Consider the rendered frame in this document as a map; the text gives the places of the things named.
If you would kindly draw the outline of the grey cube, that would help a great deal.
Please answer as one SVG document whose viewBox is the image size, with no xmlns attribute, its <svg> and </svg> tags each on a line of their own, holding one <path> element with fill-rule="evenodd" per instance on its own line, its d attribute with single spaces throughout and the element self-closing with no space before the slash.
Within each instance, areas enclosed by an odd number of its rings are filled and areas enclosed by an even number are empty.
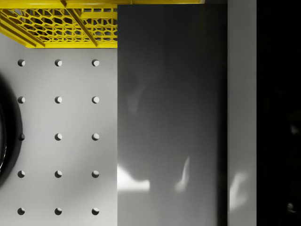
<svg viewBox="0 0 301 226">
<path fill-rule="evenodd" d="M 227 14 L 118 8 L 118 226 L 227 226 Z"/>
</svg>

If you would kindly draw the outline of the yellow basket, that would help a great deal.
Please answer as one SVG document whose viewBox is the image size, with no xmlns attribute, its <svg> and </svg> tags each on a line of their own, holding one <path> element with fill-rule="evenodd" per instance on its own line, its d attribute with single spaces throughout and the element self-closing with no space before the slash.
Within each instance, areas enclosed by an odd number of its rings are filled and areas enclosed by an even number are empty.
<svg viewBox="0 0 301 226">
<path fill-rule="evenodd" d="M 116 48 L 119 5 L 206 0 L 0 0 L 0 33 L 27 48 Z"/>
</svg>

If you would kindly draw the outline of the black plate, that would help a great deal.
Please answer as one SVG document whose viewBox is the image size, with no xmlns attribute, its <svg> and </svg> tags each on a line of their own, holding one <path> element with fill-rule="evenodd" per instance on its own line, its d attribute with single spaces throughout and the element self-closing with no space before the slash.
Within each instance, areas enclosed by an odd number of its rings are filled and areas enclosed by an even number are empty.
<svg viewBox="0 0 301 226">
<path fill-rule="evenodd" d="M 19 103 L 0 73 L 0 187 L 13 170 L 21 150 L 23 122 Z"/>
</svg>

